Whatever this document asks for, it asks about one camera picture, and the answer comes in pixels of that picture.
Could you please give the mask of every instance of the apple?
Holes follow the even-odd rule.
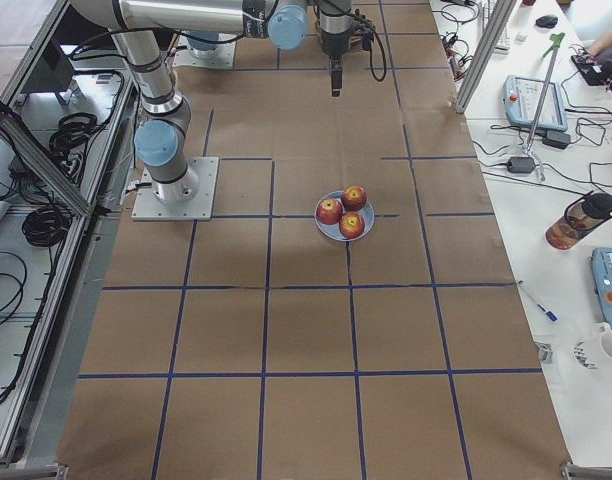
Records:
[[[344,209],[342,204],[334,198],[324,198],[317,205],[315,217],[324,225],[335,225],[342,218]]]
[[[351,212],[364,208],[367,201],[368,196],[364,187],[353,185],[342,192],[342,204]]]
[[[357,238],[364,233],[364,217],[357,212],[348,212],[342,215],[339,221],[339,231],[349,239]]]

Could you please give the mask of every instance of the keyboard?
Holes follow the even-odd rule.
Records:
[[[493,14],[496,4],[497,0],[482,0],[482,31],[484,31],[486,25],[488,25],[488,21]],[[502,34],[499,36],[499,40],[497,40],[497,45],[495,45],[495,50],[493,51],[507,55],[509,50],[510,37],[508,36],[508,28],[504,27]]]

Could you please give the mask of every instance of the plate of apples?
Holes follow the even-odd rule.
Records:
[[[370,232],[375,211],[366,189],[352,185],[324,195],[315,209],[315,223],[328,238],[340,242],[359,240]]]

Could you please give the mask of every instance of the computer mouse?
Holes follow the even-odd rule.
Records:
[[[535,20],[535,25],[542,28],[555,28],[559,18],[556,15],[544,15]]]

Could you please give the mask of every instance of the pen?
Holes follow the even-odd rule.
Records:
[[[551,320],[551,321],[555,321],[557,320],[557,315],[555,315],[552,310],[547,309],[546,307],[544,307],[541,303],[539,303],[537,301],[537,299],[535,297],[533,297],[533,295],[531,295],[531,293],[528,291],[528,289],[526,288],[526,285],[524,285],[524,281],[520,280],[519,282],[517,282],[517,286],[521,287],[522,290],[524,290],[524,293],[526,294],[526,296],[528,298],[530,298],[532,300],[532,302],[537,305],[539,307],[539,309],[544,312],[546,314],[546,316]]]

